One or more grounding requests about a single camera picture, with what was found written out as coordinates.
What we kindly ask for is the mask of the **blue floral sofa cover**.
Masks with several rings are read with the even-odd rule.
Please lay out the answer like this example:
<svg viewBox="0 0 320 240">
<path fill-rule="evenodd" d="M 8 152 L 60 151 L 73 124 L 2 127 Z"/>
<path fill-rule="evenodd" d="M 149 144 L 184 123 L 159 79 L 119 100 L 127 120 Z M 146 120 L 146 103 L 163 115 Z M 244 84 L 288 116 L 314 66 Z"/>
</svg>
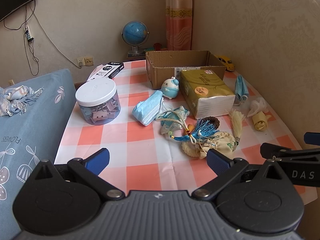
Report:
<svg viewBox="0 0 320 240">
<path fill-rule="evenodd" d="M 75 87 L 67 69 L 11 87 L 21 85 L 44 90 L 24 114 L 1 116 L 1 239 L 19 233 L 12 213 L 14 199 L 42 159 L 54 161 L 75 105 Z"/>
</svg>

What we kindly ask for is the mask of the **beige wall socket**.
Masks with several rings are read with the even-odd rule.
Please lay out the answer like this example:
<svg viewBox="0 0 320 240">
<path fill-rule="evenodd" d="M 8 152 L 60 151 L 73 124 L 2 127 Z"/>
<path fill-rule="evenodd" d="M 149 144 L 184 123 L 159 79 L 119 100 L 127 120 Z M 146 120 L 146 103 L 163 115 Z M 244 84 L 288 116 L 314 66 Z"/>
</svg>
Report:
<svg viewBox="0 0 320 240">
<path fill-rule="evenodd" d="M 85 66 L 93 66 L 94 62 L 93 62 L 93 57 L 85 57 L 84 58 L 84 62 L 85 62 Z"/>
</svg>

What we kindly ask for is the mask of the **cream embroidered sachet pouch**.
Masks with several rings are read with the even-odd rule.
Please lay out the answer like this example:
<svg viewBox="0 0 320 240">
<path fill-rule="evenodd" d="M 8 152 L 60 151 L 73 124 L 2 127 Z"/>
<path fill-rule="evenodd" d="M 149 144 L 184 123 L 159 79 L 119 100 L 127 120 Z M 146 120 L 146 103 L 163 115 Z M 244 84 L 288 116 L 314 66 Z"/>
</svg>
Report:
<svg viewBox="0 0 320 240">
<path fill-rule="evenodd" d="M 205 138 L 200 142 L 199 158 L 204 159 L 209 150 L 216 150 L 229 159 L 234 158 L 234 151 L 238 143 L 228 132 L 216 132 L 213 136 Z"/>
</svg>

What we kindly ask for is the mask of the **yellow sock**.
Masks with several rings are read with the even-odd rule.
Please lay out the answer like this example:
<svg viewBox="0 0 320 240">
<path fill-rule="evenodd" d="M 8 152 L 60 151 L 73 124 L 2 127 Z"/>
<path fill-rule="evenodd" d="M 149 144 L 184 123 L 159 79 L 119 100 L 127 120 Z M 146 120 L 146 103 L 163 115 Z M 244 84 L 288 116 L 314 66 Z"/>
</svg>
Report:
<svg viewBox="0 0 320 240">
<path fill-rule="evenodd" d="M 263 111 L 260 111 L 259 113 L 252 116 L 254 128 L 257 131 L 264 131 L 265 129 L 267 129 L 268 120 L 270 117 L 271 115 L 266 115 Z"/>
</svg>

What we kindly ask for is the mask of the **white sock ball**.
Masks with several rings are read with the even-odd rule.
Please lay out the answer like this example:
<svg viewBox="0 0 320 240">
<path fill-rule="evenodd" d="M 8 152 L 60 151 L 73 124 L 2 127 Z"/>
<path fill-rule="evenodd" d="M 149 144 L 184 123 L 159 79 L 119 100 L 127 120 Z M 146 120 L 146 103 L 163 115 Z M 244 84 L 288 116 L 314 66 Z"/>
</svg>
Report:
<svg viewBox="0 0 320 240">
<path fill-rule="evenodd" d="M 248 113 L 247 117 L 248 118 L 252 117 L 252 116 L 258 114 L 259 112 L 264 112 L 264 113 L 268 112 L 267 102 L 262 97 L 259 97 L 251 102 L 250 107 L 249 107 L 249 113 Z"/>
</svg>

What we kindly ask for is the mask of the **blue embroidered sachet pouch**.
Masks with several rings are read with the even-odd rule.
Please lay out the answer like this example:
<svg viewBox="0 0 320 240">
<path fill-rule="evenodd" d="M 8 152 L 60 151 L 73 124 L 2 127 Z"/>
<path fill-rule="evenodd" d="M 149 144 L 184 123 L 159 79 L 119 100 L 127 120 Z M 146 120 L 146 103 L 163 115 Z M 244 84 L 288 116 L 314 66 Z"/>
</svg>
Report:
<svg viewBox="0 0 320 240">
<path fill-rule="evenodd" d="M 168 134 L 169 132 L 186 129 L 186 119 L 190 112 L 184 107 L 180 106 L 173 110 L 165 111 L 156 117 L 156 121 L 161 122 L 161 134 Z"/>
</svg>

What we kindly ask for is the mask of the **white wall socket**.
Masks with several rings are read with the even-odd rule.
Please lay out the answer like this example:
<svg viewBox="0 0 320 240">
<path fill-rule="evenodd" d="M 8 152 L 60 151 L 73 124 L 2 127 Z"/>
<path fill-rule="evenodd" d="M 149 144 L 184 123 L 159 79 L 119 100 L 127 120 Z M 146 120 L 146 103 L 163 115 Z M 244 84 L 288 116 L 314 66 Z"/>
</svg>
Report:
<svg viewBox="0 0 320 240">
<path fill-rule="evenodd" d="M 79 68 L 82 68 L 83 66 L 85 66 L 85 59 L 84 57 L 78 57 L 76 59 L 77 65 Z"/>
</svg>

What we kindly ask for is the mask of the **white blue fringed scarf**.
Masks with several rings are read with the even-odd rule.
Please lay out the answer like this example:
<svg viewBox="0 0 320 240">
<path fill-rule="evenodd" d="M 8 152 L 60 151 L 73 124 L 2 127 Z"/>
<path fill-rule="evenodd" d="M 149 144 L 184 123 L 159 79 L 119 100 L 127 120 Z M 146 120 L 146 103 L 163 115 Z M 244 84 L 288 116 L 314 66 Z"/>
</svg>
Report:
<svg viewBox="0 0 320 240">
<path fill-rule="evenodd" d="M 38 100 L 43 90 L 44 88 L 33 90 L 25 85 L 1 88 L 1 116 L 24 114 L 27 107 Z"/>
</svg>

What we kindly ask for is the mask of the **orange finger cot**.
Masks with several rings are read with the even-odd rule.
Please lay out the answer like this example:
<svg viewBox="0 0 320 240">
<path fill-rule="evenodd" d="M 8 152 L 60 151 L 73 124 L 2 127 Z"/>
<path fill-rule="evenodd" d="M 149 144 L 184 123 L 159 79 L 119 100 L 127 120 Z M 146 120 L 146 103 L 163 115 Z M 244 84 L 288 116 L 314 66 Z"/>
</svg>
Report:
<svg viewBox="0 0 320 240">
<path fill-rule="evenodd" d="M 188 124 L 186 133 L 188 133 L 188 132 L 191 133 L 194 129 L 195 129 L 195 126 L 193 124 Z"/>
</svg>

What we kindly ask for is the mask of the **brown hair scrunchie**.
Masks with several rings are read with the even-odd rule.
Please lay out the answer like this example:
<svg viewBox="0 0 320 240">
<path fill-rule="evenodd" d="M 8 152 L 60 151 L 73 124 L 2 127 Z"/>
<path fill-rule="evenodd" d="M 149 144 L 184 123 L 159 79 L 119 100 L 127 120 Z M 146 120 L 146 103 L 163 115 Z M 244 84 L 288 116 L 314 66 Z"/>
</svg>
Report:
<svg viewBox="0 0 320 240">
<path fill-rule="evenodd" d="M 203 118 L 202 121 L 207 122 L 208 124 L 211 124 L 214 126 L 215 129 L 218 129 L 220 126 L 220 121 L 218 118 L 214 116 L 208 116 L 206 118 Z"/>
</svg>

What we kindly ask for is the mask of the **blue face mask stack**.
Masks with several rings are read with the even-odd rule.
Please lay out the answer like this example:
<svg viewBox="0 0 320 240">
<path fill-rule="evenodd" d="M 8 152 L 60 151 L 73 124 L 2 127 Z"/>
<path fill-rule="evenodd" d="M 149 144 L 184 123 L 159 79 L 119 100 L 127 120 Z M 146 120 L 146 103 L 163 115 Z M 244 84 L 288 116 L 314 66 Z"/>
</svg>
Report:
<svg viewBox="0 0 320 240">
<path fill-rule="evenodd" d="M 149 98 L 136 104 L 132 115 L 142 125 L 148 126 L 160 113 L 163 103 L 163 93 L 156 90 Z"/>
</svg>

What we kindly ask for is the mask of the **cream hair scrunchie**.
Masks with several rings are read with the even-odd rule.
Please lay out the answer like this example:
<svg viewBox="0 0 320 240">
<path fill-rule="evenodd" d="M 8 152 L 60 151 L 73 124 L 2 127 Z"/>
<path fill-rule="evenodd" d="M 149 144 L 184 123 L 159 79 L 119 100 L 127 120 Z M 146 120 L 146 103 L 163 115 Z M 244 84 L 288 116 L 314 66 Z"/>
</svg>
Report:
<svg viewBox="0 0 320 240">
<path fill-rule="evenodd" d="M 191 142 L 182 142 L 181 144 L 183 152 L 192 157 L 192 158 L 199 158 L 200 157 L 200 151 L 196 147 L 196 145 L 193 145 Z"/>
</svg>

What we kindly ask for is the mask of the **blue desk globe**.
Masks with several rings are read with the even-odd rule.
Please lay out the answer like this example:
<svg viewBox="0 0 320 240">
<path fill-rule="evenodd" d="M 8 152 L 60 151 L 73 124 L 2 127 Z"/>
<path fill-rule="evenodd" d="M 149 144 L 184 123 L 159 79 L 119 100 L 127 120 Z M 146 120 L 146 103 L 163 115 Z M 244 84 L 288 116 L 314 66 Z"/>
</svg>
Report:
<svg viewBox="0 0 320 240">
<path fill-rule="evenodd" d="M 121 33 L 123 41 L 131 47 L 127 52 L 128 58 L 143 57 L 145 50 L 141 46 L 149 38 L 149 30 L 143 22 L 131 21 L 127 23 Z"/>
</svg>

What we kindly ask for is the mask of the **blue white plush toy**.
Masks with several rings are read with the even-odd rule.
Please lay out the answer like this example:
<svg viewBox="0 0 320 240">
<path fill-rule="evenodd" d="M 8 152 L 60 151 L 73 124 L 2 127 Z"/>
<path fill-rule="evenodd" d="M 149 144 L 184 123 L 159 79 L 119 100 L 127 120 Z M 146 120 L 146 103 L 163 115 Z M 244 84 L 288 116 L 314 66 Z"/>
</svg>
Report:
<svg viewBox="0 0 320 240">
<path fill-rule="evenodd" d="M 174 76 L 166 79 L 161 86 L 161 91 L 163 93 L 163 96 L 168 99 L 176 98 L 179 91 L 178 79 L 176 79 Z"/>
</svg>

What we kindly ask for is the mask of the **clear jar white lid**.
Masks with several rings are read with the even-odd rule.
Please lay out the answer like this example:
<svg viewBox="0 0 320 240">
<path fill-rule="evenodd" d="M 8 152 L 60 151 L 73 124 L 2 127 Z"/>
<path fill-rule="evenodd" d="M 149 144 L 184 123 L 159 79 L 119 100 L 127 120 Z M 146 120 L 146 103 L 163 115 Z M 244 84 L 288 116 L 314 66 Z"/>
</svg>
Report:
<svg viewBox="0 0 320 240">
<path fill-rule="evenodd" d="M 109 78 L 84 83 L 76 90 L 75 98 L 84 119 L 91 125 L 107 124 L 121 111 L 116 83 Z"/>
</svg>

